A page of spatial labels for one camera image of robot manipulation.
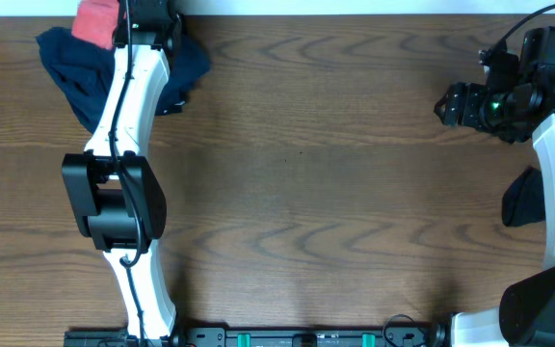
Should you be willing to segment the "red printed t-shirt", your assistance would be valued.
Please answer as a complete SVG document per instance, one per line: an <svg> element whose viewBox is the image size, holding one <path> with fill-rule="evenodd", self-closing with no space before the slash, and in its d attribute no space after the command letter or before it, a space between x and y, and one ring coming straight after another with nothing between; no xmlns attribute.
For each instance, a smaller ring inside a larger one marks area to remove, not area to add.
<svg viewBox="0 0 555 347"><path fill-rule="evenodd" d="M110 50L118 25L118 0L81 0L71 34L79 39Z"/></svg>

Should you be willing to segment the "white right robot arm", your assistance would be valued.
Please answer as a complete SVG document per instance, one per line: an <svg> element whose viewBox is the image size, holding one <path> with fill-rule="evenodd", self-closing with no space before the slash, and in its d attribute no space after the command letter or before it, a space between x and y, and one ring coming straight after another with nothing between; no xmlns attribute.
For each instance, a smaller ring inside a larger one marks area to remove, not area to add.
<svg viewBox="0 0 555 347"><path fill-rule="evenodd" d="M542 271L510 285L498 307L455 314L439 329L441 346L555 346L555 77L500 92L456 83L437 102L446 125L488 132L507 142L530 139L542 182Z"/></svg>

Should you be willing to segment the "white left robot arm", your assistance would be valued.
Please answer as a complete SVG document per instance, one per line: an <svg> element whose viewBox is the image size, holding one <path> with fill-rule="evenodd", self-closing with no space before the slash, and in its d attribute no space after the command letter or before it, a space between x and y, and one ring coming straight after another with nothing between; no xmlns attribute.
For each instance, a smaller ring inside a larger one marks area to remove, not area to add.
<svg viewBox="0 0 555 347"><path fill-rule="evenodd" d="M122 1L114 33L115 73L98 127L62 175L80 233L112 267L127 310L118 331L71 331L67 346L177 346L176 308L159 239L165 195L147 151L158 99L170 74L181 19L169 1Z"/></svg>

